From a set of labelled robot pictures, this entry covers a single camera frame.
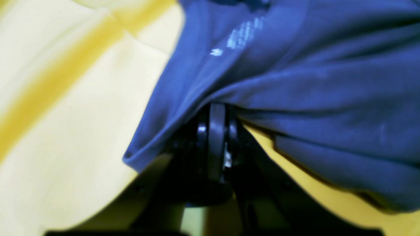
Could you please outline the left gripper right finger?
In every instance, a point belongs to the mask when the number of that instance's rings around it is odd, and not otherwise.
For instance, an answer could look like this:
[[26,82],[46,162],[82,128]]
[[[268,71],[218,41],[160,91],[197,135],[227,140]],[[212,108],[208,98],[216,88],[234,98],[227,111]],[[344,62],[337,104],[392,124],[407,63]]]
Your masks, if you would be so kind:
[[317,203],[263,150],[231,106],[210,104],[210,179],[232,188],[243,236],[381,236]]

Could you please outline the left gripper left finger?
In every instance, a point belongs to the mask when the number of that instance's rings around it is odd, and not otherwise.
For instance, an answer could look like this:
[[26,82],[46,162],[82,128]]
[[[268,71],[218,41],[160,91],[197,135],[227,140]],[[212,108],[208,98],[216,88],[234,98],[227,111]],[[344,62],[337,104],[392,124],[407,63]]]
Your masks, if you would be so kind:
[[206,176],[207,112],[182,127],[161,154],[109,205],[68,230],[47,236],[183,236],[186,203]]

